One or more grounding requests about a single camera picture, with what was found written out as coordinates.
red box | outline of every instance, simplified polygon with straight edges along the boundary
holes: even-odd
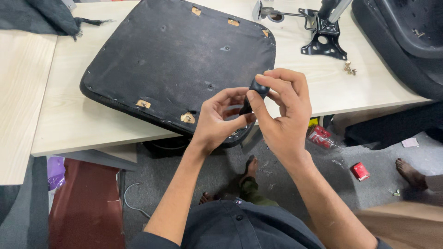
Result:
[[[352,172],[354,173],[355,178],[357,178],[360,182],[368,179],[371,176],[361,162],[352,167]]]

